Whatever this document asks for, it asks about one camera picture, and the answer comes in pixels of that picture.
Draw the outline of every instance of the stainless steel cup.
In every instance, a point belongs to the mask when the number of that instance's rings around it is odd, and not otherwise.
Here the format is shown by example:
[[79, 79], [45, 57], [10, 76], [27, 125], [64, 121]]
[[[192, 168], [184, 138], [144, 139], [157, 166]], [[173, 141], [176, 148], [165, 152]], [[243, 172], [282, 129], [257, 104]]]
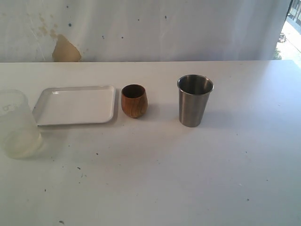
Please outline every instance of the stainless steel cup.
[[196, 127], [201, 123], [213, 83], [204, 76], [189, 74], [178, 80], [178, 88], [179, 120], [184, 126]]

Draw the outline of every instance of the translucent container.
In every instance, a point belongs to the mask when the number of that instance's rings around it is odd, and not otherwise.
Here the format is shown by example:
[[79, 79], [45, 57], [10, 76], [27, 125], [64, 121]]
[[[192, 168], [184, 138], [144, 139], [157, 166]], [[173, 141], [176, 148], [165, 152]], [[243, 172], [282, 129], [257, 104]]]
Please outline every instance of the translucent container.
[[42, 144], [40, 131], [25, 94], [19, 90], [0, 91], [0, 146], [11, 158], [25, 158]]

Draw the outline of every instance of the water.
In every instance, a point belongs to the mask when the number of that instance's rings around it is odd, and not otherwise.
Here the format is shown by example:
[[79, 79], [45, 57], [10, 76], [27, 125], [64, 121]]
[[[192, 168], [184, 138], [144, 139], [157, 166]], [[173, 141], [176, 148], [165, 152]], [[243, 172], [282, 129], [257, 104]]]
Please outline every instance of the water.
[[10, 158], [25, 158], [35, 154], [41, 145], [41, 134], [37, 127], [32, 127], [9, 133], [2, 147]]

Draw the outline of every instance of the wooden cup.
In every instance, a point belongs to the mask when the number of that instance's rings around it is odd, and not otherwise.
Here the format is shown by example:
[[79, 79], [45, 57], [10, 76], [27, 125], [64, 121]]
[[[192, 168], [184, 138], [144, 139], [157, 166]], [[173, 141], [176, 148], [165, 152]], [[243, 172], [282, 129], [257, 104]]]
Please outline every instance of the wooden cup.
[[125, 86], [121, 91], [121, 107], [131, 118], [144, 115], [147, 109], [145, 88], [136, 84]]

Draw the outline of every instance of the white table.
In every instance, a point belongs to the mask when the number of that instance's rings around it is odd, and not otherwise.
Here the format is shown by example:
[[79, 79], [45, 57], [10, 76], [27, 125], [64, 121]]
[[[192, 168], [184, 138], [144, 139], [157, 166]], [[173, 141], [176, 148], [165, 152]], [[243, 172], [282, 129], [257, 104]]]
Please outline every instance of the white table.
[[[215, 85], [196, 128], [178, 121], [176, 82], [189, 73]], [[110, 123], [42, 129], [39, 157], [1, 152], [1, 226], [301, 225], [301, 72], [291, 61], [12, 63], [0, 64], [0, 81], [31, 107], [59, 86], [138, 83], [149, 99], [140, 119], [118, 100]]]

